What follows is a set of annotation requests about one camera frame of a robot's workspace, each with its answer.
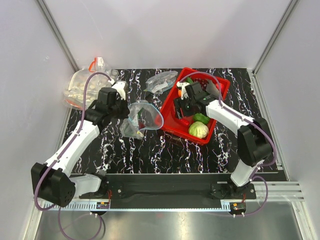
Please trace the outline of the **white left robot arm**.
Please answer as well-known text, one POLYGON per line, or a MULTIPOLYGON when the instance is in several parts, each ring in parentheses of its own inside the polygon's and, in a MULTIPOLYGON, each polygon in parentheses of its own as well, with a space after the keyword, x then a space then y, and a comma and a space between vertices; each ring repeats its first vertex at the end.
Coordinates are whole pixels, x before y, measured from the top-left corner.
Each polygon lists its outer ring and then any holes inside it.
POLYGON ((73 198, 92 193, 103 198, 108 186, 98 174, 71 177, 72 170, 87 147, 95 140, 111 119, 124 120, 130 111, 127 101, 128 85, 124 81, 112 87, 103 87, 98 97, 82 113, 74 131, 57 152, 45 163, 35 163, 31 168, 34 203, 39 210, 38 198, 53 206, 66 207, 73 198))

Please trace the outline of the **clear blue zip bag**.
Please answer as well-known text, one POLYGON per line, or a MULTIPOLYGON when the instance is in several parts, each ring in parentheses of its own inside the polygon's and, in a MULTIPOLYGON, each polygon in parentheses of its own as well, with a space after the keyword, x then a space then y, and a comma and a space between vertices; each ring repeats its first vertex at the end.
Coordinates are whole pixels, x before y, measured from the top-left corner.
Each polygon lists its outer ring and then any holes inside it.
MULTIPOLYGON (((153 104, 149 103, 148 101, 138 100, 128 106, 129 112, 131 108, 141 109, 138 114, 143 124, 142 130, 144 130, 144 136, 146 131, 159 130, 164 125, 164 118, 162 114, 153 104)), ((126 138, 124 136, 124 120, 120 126, 120 133, 124 138, 126 138)))

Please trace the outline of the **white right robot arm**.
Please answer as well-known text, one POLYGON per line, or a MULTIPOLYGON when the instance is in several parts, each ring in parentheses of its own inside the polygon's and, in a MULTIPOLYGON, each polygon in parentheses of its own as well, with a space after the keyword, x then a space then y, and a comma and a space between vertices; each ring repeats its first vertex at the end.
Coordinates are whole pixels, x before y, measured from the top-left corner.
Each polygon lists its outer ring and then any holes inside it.
POLYGON ((223 102, 221 90, 203 90, 199 82, 178 82, 180 96, 174 99, 175 115, 183 117, 203 114, 223 124, 237 137, 239 161, 227 185, 228 195, 239 198, 245 192, 245 185, 253 180, 258 168, 264 167, 264 161, 273 156, 271 165, 277 159, 277 152, 272 140, 270 128, 264 118, 246 116, 223 102))

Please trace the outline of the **pale green cabbage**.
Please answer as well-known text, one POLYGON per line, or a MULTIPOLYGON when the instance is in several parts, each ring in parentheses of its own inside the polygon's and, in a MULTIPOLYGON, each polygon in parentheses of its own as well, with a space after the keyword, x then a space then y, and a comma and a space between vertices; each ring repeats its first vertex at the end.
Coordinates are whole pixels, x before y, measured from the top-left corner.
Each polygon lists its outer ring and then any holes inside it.
POLYGON ((205 138, 209 133, 209 128, 201 121, 192 123, 188 129, 188 133, 199 139, 205 138))

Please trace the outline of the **green bell pepper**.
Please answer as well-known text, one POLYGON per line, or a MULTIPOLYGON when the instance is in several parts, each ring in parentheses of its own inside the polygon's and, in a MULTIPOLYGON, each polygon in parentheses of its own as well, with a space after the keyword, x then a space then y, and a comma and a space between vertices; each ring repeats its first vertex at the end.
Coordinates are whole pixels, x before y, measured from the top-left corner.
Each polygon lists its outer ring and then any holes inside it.
POLYGON ((196 113, 193 116, 193 121, 194 122, 201 122, 205 125, 207 125, 210 122, 210 118, 208 116, 203 115, 202 113, 196 113))

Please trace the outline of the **red chili pepper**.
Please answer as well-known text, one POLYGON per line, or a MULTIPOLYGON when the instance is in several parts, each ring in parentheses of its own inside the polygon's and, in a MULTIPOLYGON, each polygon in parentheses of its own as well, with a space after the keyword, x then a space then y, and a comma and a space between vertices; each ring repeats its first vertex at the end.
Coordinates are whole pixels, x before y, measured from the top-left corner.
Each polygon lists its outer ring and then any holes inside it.
POLYGON ((190 125, 190 122, 186 119, 180 119, 180 122, 183 126, 188 127, 190 125))

